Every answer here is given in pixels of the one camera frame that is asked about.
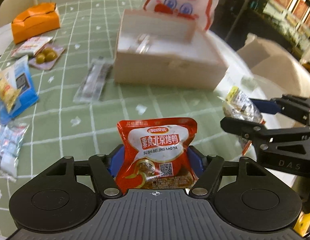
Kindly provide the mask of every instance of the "orange bag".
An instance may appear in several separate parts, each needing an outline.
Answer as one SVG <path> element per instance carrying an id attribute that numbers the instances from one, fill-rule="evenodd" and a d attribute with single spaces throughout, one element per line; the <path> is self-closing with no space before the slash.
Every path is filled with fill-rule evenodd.
<path id="1" fill-rule="evenodd" d="M 41 3 L 20 13 L 12 22 L 15 44 L 60 28 L 56 3 Z"/>
<path id="2" fill-rule="evenodd" d="M 130 188 L 191 188 L 197 180 L 187 147 L 197 132 L 188 117 L 120 121 L 125 145 L 124 163 L 116 176 L 122 190 Z"/>

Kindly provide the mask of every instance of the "plush toy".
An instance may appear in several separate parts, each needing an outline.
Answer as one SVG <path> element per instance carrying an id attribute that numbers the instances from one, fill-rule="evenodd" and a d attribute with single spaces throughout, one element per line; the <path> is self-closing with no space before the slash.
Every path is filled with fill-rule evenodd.
<path id="1" fill-rule="evenodd" d="M 203 30 L 213 22 L 218 0 L 146 0 L 144 10 L 196 20 Z"/>

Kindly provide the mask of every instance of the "brand logo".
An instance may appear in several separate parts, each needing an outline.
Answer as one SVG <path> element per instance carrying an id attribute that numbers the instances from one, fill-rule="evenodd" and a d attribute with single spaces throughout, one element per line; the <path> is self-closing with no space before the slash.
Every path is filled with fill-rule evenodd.
<path id="1" fill-rule="evenodd" d="M 168 132 L 167 127 L 151 127 L 147 130 L 149 133 L 154 133 L 154 134 L 163 134 Z"/>

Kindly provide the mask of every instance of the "qr code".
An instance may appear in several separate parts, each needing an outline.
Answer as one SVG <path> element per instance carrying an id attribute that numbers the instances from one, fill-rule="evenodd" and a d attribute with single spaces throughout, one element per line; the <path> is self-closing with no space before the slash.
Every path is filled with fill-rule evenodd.
<path id="1" fill-rule="evenodd" d="M 173 176 L 173 164 L 172 163 L 162 163 L 159 165 L 160 176 L 168 177 Z"/>

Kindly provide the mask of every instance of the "blue snack bag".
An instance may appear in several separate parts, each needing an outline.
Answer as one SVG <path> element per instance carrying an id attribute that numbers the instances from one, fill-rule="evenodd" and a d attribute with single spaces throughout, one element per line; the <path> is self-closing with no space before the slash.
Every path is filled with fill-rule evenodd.
<path id="1" fill-rule="evenodd" d="M 4 71 L 7 72 L 7 80 L 9 83 L 17 89 L 21 89 L 21 92 L 16 99 L 15 105 L 8 113 L 3 101 L 0 100 L 0 123 L 6 125 L 13 118 L 20 115 L 27 108 L 35 104 L 39 97 L 34 88 L 34 84 L 31 78 L 31 73 L 28 67 L 28 56 L 24 56 L 17 60 L 15 64 Z"/>

